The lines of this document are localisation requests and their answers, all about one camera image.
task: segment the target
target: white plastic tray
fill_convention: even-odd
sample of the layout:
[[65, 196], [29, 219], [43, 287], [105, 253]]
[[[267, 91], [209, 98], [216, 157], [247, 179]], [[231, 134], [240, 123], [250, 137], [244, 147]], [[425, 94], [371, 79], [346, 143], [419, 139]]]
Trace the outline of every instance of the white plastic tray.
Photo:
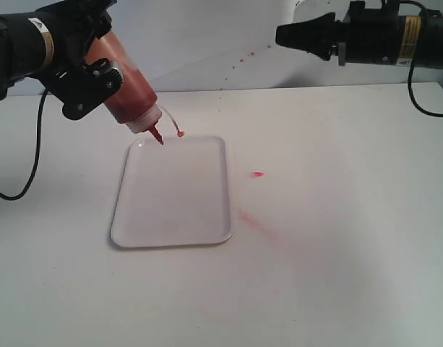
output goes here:
[[219, 137], [139, 140], [129, 149], [112, 240], [125, 248], [222, 243], [233, 234], [228, 192]]

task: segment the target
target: white tabletop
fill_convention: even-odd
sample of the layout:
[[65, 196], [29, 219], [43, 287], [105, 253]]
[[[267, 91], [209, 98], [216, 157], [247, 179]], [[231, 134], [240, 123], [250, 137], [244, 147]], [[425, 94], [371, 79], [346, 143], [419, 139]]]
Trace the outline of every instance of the white tabletop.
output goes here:
[[[438, 85], [415, 90], [443, 111]], [[160, 103], [187, 134], [226, 141], [234, 237], [116, 249], [135, 136], [104, 108], [67, 121], [50, 97], [33, 187], [0, 200], [0, 346], [443, 346], [443, 119], [415, 111], [404, 85]], [[8, 194], [30, 171], [37, 106], [0, 103]]]

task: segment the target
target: red stain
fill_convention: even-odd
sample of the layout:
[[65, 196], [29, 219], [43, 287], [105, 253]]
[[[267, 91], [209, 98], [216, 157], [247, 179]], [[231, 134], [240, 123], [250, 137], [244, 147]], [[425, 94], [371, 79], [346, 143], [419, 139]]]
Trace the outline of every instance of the red stain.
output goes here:
[[264, 176], [264, 172], [261, 172], [261, 171], [253, 171], [250, 174], [250, 177], [252, 177], [253, 179], [257, 179], [258, 177], [262, 177], [262, 176]]
[[250, 215], [249, 213], [247, 213], [244, 210], [240, 209], [238, 211], [238, 217], [239, 217], [240, 220], [242, 220], [245, 224], [247, 224], [251, 228], [260, 231], [269, 240], [271, 240], [271, 241], [277, 241], [278, 240], [278, 236], [275, 234], [275, 232], [272, 231], [271, 229], [269, 229], [268, 227], [264, 226], [253, 215]]

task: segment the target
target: black cable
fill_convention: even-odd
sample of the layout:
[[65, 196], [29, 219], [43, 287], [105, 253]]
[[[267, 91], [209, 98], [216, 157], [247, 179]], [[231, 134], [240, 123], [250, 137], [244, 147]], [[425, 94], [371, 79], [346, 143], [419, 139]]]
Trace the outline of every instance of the black cable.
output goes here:
[[33, 179], [35, 178], [36, 171], [38, 169], [38, 162], [40, 161], [40, 151], [41, 151], [41, 118], [43, 116], [43, 108], [46, 101], [46, 96], [48, 96], [48, 90], [45, 89], [43, 94], [41, 95], [40, 105], [38, 106], [38, 119], [36, 123], [36, 148], [35, 148], [35, 160], [33, 162], [32, 173], [30, 174], [30, 178], [28, 179], [27, 184], [25, 185], [22, 192], [14, 197], [7, 196], [0, 192], [0, 198], [7, 201], [15, 201], [22, 199], [28, 192], [28, 189], [32, 185]]
[[409, 75], [408, 75], [408, 92], [409, 92], [410, 101], [412, 102], [414, 107], [416, 107], [421, 113], [426, 114], [427, 116], [443, 118], [443, 113], [430, 112], [430, 111], [427, 111], [422, 106], [420, 106], [416, 100], [416, 97], [415, 97], [413, 89], [412, 89], [412, 79], [413, 79], [413, 75], [414, 75], [414, 70], [416, 69], [418, 52], [421, 50], [420, 48], [423, 47], [423, 44], [426, 40], [426, 31], [427, 31], [427, 28], [429, 27], [429, 11], [426, 9], [426, 7], [423, 4], [421, 4], [417, 1], [402, 0], [400, 3], [417, 6], [418, 8], [420, 8], [421, 9], [421, 16], [423, 17], [423, 20], [424, 20], [423, 34], [417, 44], [416, 51], [414, 52], [414, 57], [412, 59], [412, 62], [410, 63], [410, 69], [409, 69]]

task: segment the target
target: label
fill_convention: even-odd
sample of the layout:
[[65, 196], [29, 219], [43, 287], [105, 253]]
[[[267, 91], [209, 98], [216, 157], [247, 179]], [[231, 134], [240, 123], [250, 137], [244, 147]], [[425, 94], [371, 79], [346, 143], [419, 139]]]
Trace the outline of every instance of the label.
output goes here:
[[45, 69], [46, 67], [51, 64], [54, 57], [54, 40], [53, 36], [51, 35], [48, 27], [46, 27], [45, 23], [43, 23], [38, 18], [29, 18], [29, 21], [32, 22], [34, 26], [38, 29], [38, 31], [43, 36], [43, 39], [45, 41], [45, 48], [46, 48], [46, 56], [45, 61], [43, 62], [43, 65], [41, 66], [41, 70]]
[[396, 64], [401, 67], [409, 67], [412, 63], [418, 39], [422, 28], [422, 18], [409, 16], [406, 17], [404, 27], [403, 41], [401, 42], [400, 54]]

